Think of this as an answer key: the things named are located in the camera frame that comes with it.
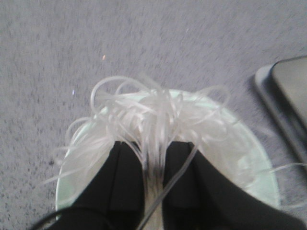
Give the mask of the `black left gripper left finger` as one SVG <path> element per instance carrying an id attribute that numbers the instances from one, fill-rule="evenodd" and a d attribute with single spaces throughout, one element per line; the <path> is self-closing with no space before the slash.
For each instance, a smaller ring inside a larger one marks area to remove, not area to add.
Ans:
<path id="1" fill-rule="evenodd" d="M 143 213 L 141 164 L 124 142 L 115 142 L 95 177 L 51 230 L 134 230 Z"/>

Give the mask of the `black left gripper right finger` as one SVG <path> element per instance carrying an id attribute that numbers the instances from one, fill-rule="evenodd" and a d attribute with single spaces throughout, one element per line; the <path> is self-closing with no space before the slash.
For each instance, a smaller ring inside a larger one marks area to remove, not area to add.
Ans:
<path id="1" fill-rule="evenodd" d="M 252 197 L 200 152 L 163 200 L 166 230 L 305 230 L 303 221 Z"/>

